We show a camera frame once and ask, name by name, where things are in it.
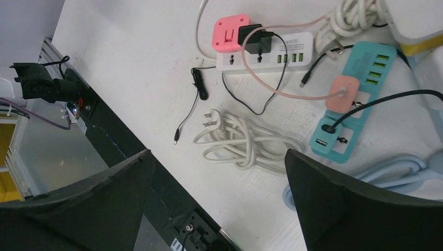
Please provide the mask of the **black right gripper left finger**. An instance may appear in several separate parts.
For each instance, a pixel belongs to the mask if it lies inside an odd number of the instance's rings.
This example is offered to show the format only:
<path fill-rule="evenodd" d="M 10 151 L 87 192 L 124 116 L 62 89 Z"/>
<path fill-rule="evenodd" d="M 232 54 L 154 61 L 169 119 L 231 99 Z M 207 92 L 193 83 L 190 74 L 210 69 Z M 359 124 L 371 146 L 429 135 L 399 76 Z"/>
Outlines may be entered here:
<path fill-rule="evenodd" d="M 155 171 L 151 151 L 68 186 L 1 204 L 1 250 L 132 250 Z"/>

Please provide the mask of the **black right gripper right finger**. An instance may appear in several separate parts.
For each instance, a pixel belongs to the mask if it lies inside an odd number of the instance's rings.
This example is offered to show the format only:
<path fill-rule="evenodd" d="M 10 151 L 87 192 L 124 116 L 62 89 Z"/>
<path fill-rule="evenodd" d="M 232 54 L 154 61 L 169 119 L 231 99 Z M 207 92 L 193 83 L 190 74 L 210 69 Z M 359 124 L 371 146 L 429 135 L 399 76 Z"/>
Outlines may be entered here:
<path fill-rule="evenodd" d="M 442 203 L 378 188 L 297 150 L 285 167 L 308 250 L 442 250 Z"/>

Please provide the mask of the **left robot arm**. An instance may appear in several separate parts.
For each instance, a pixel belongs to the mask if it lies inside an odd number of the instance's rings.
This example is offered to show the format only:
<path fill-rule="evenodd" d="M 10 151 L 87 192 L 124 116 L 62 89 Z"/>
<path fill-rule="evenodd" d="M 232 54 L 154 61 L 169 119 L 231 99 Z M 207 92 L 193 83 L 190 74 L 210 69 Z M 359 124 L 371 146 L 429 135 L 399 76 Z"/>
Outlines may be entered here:
<path fill-rule="evenodd" d="M 21 85 L 23 99 L 41 98 L 49 103 L 57 101 L 79 102 L 80 84 L 74 81 L 66 80 L 65 75 L 62 78 L 52 78 L 46 67 L 57 65 L 59 70 L 62 64 L 70 60 L 68 55 L 60 61 L 50 63 L 13 63 L 10 66 L 17 73 L 14 80 Z"/>

